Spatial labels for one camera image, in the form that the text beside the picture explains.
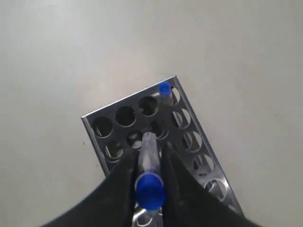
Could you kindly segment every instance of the blue cap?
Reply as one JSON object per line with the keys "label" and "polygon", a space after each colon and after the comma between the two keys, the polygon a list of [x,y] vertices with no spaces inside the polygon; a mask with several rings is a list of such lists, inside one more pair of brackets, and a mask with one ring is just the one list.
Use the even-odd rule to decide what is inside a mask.
{"label": "blue cap", "polygon": [[141,176],[136,186],[136,199],[141,208],[157,210],[164,204],[164,198],[164,186],[157,176]]}
{"label": "blue cap", "polygon": [[159,93],[162,96],[169,96],[171,93],[171,86],[169,82],[162,82],[159,84]]}

